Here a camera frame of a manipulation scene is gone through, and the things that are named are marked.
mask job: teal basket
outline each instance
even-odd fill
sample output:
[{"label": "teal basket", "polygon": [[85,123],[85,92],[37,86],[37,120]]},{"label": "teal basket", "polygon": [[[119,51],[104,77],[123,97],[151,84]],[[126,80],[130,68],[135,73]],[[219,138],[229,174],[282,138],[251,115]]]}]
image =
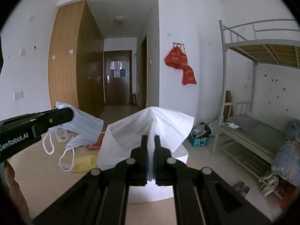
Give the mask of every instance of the teal basket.
[{"label": "teal basket", "polygon": [[209,136],[201,139],[195,139],[192,135],[192,133],[188,136],[188,141],[192,145],[192,147],[200,147],[200,146],[207,146],[209,141]]}]

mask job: fire extinguisher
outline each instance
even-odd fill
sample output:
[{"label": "fire extinguisher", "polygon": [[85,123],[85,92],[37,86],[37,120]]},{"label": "fire extinguisher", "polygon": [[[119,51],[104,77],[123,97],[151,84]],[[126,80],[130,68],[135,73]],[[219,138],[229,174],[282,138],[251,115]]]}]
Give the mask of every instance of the fire extinguisher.
[{"label": "fire extinguisher", "polygon": [[132,105],[134,107],[137,106],[137,95],[136,95],[136,93],[132,94]]}]

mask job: white wall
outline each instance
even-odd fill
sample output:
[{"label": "white wall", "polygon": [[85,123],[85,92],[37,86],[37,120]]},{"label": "white wall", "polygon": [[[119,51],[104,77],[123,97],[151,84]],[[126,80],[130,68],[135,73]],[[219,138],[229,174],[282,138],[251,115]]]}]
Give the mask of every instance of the white wall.
[{"label": "white wall", "polygon": [[137,92],[137,39],[132,38],[109,38],[104,40],[104,51],[132,50],[132,93]]},{"label": "white wall", "polygon": [[[264,19],[293,18],[281,0],[226,0],[222,3],[224,24],[234,26]],[[295,22],[269,22],[255,25],[255,29],[299,28]],[[249,40],[254,39],[252,26],[236,30]],[[300,40],[299,32],[259,32],[258,39]],[[228,84],[234,101],[250,98],[252,81],[252,62],[247,58],[228,51]],[[280,130],[283,130],[290,118],[300,118],[299,87],[300,70],[276,65],[258,65],[256,67],[256,86],[254,94],[253,116]]]},{"label": "white wall", "polygon": [[[57,1],[21,0],[1,31],[0,120],[50,109],[48,51]],[[24,98],[14,101],[13,92],[19,91]]]},{"label": "white wall", "polygon": [[[74,0],[59,0],[63,5]],[[222,86],[222,51],[218,0],[158,0],[159,106],[181,111],[201,121],[217,117]],[[172,42],[185,43],[197,85],[183,86],[182,71],[167,67],[164,58]]]},{"label": "white wall", "polygon": [[[148,78],[147,78],[147,103],[148,107],[159,107],[159,11],[158,1],[149,12],[137,40],[138,63],[141,63],[141,45],[148,33]],[[137,83],[140,85],[140,74],[137,72]]]}]

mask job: tile floor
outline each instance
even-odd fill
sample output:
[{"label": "tile floor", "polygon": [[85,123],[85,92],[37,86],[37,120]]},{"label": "tile floor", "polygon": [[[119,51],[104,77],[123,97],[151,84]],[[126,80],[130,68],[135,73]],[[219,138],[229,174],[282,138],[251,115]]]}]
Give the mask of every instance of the tile floor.
[{"label": "tile floor", "polygon": [[[138,109],[132,106],[106,107],[100,118],[107,125],[137,112]],[[65,173],[57,168],[57,162],[64,150],[64,144],[58,143],[53,138],[55,152],[48,156],[42,147],[41,142],[19,152],[10,160],[15,169],[16,180],[28,203],[30,215],[37,216],[53,201],[59,198],[66,190],[76,183],[84,174]],[[218,150],[211,154],[208,147],[192,148],[188,141],[183,145],[189,152],[187,165],[192,168],[211,167],[230,185],[238,181],[244,181],[250,187],[247,200],[264,213],[270,220],[274,220],[280,213],[279,199],[275,194],[264,197],[258,190],[259,182],[243,167],[227,156],[223,151]],[[98,155],[98,150],[85,150],[77,148],[75,157],[93,154]],[[64,162],[71,161],[71,152],[67,152]],[[128,204],[127,225],[176,225],[176,214],[174,199],[165,199],[156,202],[142,204]]]}]

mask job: upper bunk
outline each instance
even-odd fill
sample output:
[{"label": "upper bunk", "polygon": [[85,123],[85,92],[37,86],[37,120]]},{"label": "upper bunk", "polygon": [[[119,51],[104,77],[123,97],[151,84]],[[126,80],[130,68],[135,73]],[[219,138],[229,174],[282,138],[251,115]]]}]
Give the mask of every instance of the upper bunk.
[{"label": "upper bunk", "polygon": [[[263,29],[255,29],[257,24],[269,25],[270,22],[278,21],[292,21],[297,26],[296,28],[263,28]],[[236,25],[232,27],[228,27],[223,24],[222,20],[219,21],[220,29],[221,29],[221,38],[222,38],[222,46],[223,53],[226,53],[228,49],[237,52],[244,57],[256,62],[256,63],[265,63],[265,64],[276,64],[287,67],[293,67],[300,69],[300,62],[298,52],[300,53],[300,30],[298,29],[298,24],[296,24],[295,19],[268,19],[268,20],[260,20],[253,21],[250,23],[245,23],[241,25]],[[252,36],[253,38],[246,38],[236,30],[237,28],[245,29],[245,26],[251,26]],[[287,39],[266,39],[261,38],[260,32],[267,31],[292,31],[293,33],[297,33],[296,37],[299,40],[287,40]]]}]

